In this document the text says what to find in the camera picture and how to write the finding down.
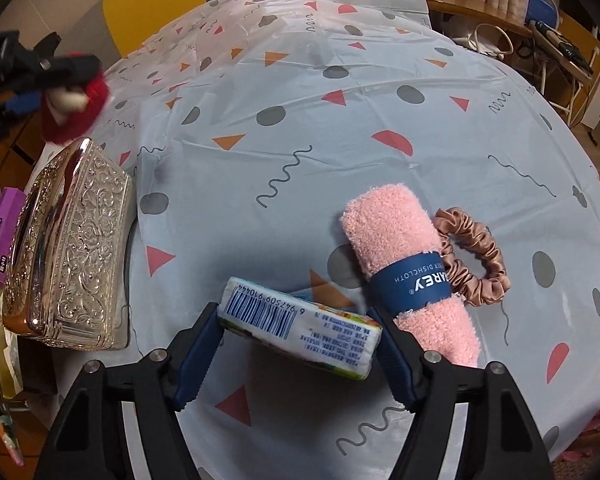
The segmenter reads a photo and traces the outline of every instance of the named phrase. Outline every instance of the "embossed tissue box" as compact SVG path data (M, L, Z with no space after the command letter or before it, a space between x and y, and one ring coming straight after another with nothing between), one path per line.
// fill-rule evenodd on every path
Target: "embossed tissue box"
M40 172L22 209L2 306L4 326L77 350L128 343L123 265L136 218L128 176L91 139Z

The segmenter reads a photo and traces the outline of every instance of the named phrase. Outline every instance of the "pink towel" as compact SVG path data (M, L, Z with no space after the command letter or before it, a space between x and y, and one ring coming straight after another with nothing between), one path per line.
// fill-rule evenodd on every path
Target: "pink towel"
M403 184L387 184L352 200L341 222L367 279L408 256L442 249L429 216ZM437 350L453 364L477 365L480 342L457 294L398 314L395 323L424 350Z

